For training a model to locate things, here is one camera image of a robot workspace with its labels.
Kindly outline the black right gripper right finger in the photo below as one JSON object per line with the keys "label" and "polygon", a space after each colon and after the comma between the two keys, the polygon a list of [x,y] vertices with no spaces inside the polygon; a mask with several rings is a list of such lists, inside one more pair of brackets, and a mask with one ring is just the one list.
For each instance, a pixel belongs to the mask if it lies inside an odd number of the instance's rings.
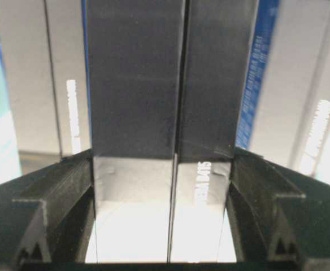
{"label": "black right gripper right finger", "polygon": [[227,209],[238,261],[330,270],[330,185],[236,148]]}

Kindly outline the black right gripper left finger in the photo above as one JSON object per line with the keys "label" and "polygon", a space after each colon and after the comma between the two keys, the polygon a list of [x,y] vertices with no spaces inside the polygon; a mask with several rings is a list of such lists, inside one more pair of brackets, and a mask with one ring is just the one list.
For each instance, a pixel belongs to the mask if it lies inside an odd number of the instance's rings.
{"label": "black right gripper left finger", "polygon": [[1,184],[0,270],[84,262],[94,218],[91,150]]}

